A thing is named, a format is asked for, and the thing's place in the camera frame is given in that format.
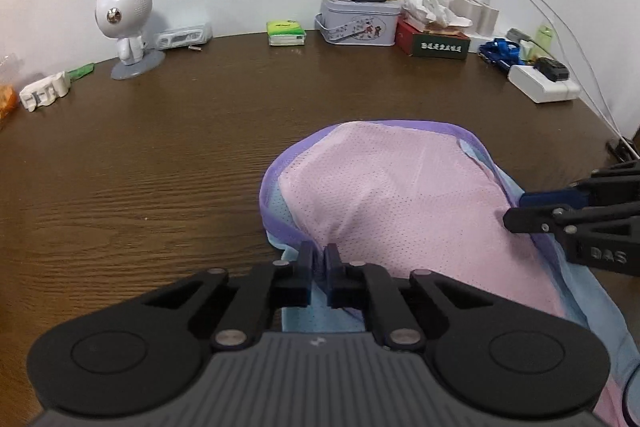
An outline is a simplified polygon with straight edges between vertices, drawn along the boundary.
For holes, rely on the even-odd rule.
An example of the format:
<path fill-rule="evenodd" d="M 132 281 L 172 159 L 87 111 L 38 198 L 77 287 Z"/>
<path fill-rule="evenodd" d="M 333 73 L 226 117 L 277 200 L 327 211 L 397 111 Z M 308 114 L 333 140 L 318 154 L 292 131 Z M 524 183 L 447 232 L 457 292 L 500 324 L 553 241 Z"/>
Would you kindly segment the pink blue mesh garment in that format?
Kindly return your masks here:
<path fill-rule="evenodd" d="M 608 293 L 542 234 L 513 234 L 502 217 L 522 194 L 477 137 L 433 121 L 351 121 L 285 150 L 259 190 L 262 224 L 286 260 L 303 242 L 393 277 L 427 269 L 591 329 L 612 369 L 597 415 L 639 416 L 639 351 Z"/>

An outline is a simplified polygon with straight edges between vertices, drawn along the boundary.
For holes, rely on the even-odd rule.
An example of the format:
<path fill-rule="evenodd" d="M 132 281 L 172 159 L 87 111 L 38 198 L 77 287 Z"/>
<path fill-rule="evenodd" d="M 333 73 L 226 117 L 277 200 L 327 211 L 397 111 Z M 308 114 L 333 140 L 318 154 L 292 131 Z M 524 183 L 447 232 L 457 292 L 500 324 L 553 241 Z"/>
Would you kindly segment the white power strip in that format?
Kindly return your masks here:
<path fill-rule="evenodd" d="M 533 66 L 512 66 L 508 80 L 536 104 L 573 101 L 582 93 L 574 80 L 551 81 Z"/>

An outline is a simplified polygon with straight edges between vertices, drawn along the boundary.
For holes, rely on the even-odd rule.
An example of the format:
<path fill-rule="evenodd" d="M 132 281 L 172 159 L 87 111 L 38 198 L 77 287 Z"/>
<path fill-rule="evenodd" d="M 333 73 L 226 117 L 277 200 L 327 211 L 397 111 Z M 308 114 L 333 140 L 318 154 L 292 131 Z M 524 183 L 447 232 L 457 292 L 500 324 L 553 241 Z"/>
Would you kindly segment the blue toy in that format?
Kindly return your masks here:
<path fill-rule="evenodd" d="M 514 65 L 522 65 L 520 45 L 505 38 L 495 38 L 482 44 L 477 54 L 487 63 L 509 70 Z"/>

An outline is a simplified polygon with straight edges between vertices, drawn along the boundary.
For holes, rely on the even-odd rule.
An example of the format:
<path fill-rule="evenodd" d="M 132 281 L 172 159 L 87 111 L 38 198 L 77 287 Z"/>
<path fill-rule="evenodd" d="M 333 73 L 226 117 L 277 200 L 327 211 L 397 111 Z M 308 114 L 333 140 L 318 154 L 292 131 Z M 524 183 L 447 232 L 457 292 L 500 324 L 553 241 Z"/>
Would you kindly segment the white charger plugs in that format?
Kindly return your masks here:
<path fill-rule="evenodd" d="M 452 0 L 449 7 L 458 17 L 470 21 L 463 28 L 467 35 L 490 37 L 495 33 L 499 11 L 492 6 L 475 0 Z"/>

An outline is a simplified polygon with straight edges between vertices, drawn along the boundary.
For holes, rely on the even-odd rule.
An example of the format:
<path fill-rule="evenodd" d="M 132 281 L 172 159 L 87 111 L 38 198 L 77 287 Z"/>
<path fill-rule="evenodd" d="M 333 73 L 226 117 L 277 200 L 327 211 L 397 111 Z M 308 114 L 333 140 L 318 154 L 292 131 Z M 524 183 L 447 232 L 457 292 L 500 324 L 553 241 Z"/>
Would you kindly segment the red green tissue box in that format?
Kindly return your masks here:
<path fill-rule="evenodd" d="M 473 26 L 469 17 L 450 8 L 451 0 L 402 0 L 395 44 L 412 57 L 464 61 Z"/>

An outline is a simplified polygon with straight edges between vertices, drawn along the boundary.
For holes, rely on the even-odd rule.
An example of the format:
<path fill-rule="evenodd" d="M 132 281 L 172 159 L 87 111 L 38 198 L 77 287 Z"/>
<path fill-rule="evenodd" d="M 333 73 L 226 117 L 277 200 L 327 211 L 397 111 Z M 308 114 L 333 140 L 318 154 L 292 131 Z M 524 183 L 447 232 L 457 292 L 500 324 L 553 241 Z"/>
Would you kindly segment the white clip gadget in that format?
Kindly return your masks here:
<path fill-rule="evenodd" d="M 25 86 L 18 96 L 29 112 L 35 112 L 39 107 L 47 107 L 58 98 L 64 98 L 70 92 L 70 80 L 66 72 L 41 78 Z"/>

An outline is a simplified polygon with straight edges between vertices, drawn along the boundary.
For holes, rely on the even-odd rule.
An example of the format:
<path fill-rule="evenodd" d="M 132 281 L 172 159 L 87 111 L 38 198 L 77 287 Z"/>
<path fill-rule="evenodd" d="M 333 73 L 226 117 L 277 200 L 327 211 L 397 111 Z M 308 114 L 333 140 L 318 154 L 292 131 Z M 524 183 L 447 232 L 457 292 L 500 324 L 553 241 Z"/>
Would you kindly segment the orange snack bag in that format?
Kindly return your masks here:
<path fill-rule="evenodd" d="M 6 118 L 17 106 L 17 94 L 15 83 L 17 83 L 18 72 L 20 71 L 20 61 L 14 54 L 1 57 L 0 63 L 0 120 Z"/>

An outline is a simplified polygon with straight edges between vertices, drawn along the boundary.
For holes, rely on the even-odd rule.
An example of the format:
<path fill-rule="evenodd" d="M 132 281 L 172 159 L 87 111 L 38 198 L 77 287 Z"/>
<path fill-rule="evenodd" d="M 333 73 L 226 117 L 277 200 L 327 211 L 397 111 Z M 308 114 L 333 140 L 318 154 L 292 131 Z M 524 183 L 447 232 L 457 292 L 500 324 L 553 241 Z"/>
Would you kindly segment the white tin box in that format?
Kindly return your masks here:
<path fill-rule="evenodd" d="M 397 0 L 322 0 L 314 28 L 334 46 L 392 46 L 400 14 Z"/>

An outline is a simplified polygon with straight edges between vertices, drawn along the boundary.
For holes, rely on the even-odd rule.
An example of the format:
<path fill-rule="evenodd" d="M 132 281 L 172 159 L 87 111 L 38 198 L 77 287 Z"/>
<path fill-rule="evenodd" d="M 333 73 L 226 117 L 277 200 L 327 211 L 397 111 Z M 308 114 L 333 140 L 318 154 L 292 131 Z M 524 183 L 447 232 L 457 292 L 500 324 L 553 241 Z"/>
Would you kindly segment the white small speaker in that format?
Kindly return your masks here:
<path fill-rule="evenodd" d="M 204 46 L 213 37 L 210 23 L 166 29 L 154 37 L 154 48 L 165 51 L 190 46 Z"/>

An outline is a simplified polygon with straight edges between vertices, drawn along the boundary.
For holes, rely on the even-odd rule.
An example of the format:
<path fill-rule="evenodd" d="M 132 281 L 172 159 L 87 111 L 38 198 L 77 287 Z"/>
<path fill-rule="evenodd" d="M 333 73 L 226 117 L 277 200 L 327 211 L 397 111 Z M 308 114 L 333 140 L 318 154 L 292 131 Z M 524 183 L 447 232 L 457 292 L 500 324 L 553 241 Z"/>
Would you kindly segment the green tissue pack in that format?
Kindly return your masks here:
<path fill-rule="evenodd" d="M 303 46 L 306 31 L 296 20 L 270 20 L 267 25 L 270 46 Z"/>

